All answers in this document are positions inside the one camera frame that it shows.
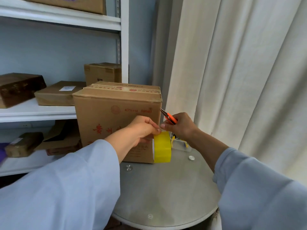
yellow tape roll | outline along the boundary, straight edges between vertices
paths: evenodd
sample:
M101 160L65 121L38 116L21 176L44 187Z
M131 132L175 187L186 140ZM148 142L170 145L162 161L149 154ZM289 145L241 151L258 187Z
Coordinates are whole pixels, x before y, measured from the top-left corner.
M168 131L154 136L154 162L165 163L171 161L172 148Z

light blue sleeve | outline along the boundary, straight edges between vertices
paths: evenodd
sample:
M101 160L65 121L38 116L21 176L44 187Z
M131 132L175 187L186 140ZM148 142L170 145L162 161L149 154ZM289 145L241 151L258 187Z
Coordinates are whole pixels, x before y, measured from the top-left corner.
M222 194L223 230L307 229L307 188L255 158L228 148L213 181Z
M102 230L119 195L117 154L97 140L0 189L0 229Z

person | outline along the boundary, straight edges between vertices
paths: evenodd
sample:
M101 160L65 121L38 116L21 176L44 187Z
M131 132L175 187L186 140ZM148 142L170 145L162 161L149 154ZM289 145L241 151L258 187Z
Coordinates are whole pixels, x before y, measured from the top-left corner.
M172 131L197 149L214 172L222 196L223 230L307 229L306 188L198 129L186 113ZM161 132L137 116L105 140L69 153L0 189L1 228L101 230L120 195L119 163L144 137Z

power socket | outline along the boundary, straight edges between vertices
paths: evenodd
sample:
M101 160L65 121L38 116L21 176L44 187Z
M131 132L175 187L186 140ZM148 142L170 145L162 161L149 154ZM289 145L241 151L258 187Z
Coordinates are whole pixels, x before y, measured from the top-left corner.
M21 122L19 124L19 128L31 128L31 127L32 127L32 124L29 122Z

white shelf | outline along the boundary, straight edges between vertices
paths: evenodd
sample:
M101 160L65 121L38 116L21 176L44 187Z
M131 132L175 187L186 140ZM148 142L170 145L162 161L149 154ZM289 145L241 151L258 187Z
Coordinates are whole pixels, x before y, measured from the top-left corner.
M0 177L29 173L62 156L48 156L45 150L35 151L28 157L6 158L0 164Z
M39 106L35 98L0 109L0 123L76 118L74 106Z
M121 30L121 19L24 0L0 0L0 16L80 27Z

